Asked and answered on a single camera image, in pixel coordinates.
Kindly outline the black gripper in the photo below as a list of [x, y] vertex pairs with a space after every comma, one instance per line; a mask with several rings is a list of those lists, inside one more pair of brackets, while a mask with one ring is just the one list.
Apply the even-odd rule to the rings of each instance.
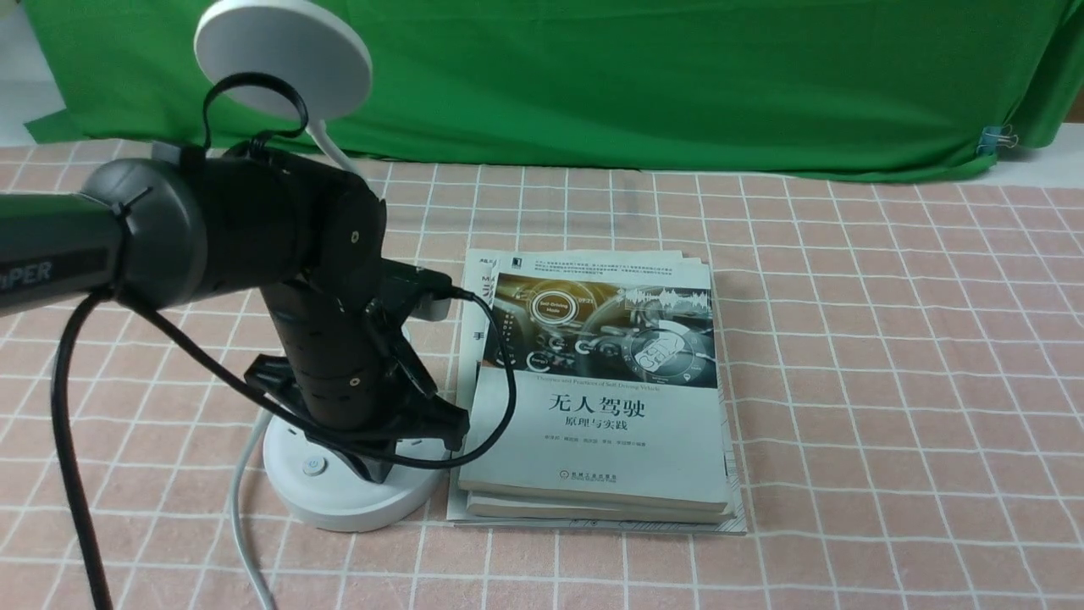
[[308, 424], [309, 441], [382, 483], [399, 441], [437, 440], [459, 452], [469, 429], [466, 410], [439, 395], [411, 345], [390, 346], [380, 352], [361, 340], [288, 341], [284, 356], [257, 356], [244, 379]]

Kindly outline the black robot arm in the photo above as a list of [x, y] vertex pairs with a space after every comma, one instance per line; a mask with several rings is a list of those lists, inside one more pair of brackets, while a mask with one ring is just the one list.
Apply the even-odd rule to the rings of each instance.
[[78, 295], [160, 312], [251, 289], [282, 356], [212, 373], [367, 481], [459, 465], [469, 423], [406, 342], [463, 291], [382, 255], [387, 206], [360, 176], [281, 150], [155, 147], [74, 193], [3, 196], [3, 315]]

